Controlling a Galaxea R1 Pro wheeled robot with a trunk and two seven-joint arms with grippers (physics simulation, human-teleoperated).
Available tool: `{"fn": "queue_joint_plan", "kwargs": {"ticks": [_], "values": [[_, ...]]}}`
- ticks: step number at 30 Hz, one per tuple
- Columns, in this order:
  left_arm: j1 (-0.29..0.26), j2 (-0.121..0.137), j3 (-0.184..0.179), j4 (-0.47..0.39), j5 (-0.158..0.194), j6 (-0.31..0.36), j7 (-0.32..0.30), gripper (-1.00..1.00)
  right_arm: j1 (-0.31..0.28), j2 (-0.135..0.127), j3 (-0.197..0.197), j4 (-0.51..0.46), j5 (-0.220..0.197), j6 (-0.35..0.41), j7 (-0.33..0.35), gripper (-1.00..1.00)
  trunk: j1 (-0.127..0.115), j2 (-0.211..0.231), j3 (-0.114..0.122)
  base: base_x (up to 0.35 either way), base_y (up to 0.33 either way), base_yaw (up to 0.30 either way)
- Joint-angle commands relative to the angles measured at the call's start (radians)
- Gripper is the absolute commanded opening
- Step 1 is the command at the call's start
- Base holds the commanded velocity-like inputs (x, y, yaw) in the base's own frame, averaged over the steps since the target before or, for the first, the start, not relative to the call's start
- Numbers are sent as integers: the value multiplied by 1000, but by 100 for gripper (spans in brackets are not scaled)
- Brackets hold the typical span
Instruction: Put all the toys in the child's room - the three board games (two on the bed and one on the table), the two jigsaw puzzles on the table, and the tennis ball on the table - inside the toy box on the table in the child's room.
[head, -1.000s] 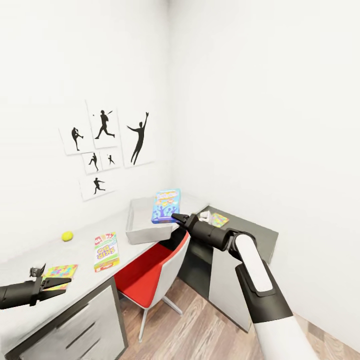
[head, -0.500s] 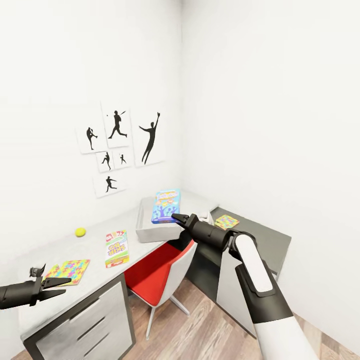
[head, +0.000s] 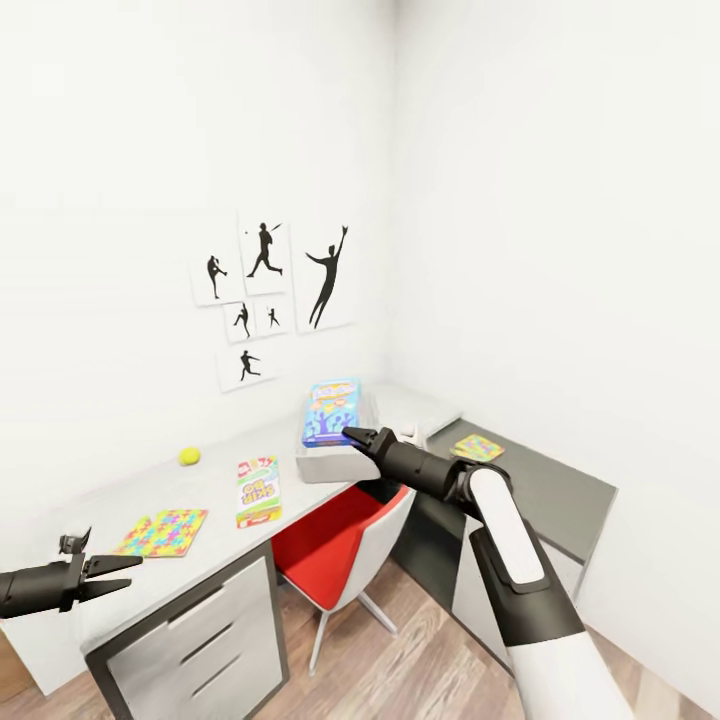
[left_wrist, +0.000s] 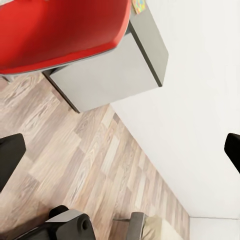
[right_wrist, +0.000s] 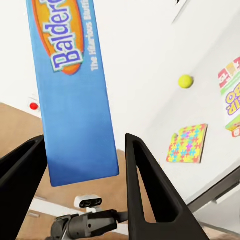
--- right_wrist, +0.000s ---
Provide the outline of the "jigsaw puzzle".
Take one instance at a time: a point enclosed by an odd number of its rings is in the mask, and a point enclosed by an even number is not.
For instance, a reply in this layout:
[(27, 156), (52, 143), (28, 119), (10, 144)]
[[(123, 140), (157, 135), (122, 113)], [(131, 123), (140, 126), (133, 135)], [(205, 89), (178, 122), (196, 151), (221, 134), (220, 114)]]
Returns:
[(166, 161), (169, 163), (193, 163), (199, 164), (203, 150), (203, 144), (207, 124), (181, 128), (179, 135), (174, 133), (171, 138)]

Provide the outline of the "board game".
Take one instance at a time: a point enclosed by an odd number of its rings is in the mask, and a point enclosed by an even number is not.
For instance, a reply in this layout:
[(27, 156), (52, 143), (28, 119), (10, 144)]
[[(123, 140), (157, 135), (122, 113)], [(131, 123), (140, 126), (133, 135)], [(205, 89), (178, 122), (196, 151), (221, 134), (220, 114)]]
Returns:
[(52, 187), (120, 175), (94, 0), (26, 0)]
[(225, 128), (240, 136), (240, 56), (218, 72)]

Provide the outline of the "tennis ball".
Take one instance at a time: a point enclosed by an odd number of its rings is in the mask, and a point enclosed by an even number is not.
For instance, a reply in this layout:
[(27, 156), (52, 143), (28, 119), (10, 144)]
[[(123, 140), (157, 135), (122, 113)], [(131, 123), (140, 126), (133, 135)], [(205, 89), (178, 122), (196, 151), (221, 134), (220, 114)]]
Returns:
[(189, 87), (192, 86), (192, 83), (193, 83), (192, 77), (187, 74), (182, 75), (178, 80), (179, 87), (183, 89), (188, 89)]

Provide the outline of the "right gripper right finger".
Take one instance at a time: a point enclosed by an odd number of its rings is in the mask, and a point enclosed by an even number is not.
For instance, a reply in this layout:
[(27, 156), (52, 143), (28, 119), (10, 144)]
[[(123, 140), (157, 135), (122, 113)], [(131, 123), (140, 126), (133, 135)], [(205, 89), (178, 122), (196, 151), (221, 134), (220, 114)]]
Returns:
[[(125, 134), (129, 240), (210, 240), (145, 142)], [(137, 167), (155, 222), (145, 220)]]

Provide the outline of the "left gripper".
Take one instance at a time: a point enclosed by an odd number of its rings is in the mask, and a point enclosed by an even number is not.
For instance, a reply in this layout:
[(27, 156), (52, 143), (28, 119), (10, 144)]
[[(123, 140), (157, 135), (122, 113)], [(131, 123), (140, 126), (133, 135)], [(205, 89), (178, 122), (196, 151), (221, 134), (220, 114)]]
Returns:
[(120, 224), (126, 221), (128, 221), (128, 211), (117, 212), (112, 209), (96, 213), (88, 212), (78, 217), (76, 231), (83, 239), (97, 237), (116, 230), (117, 222)]

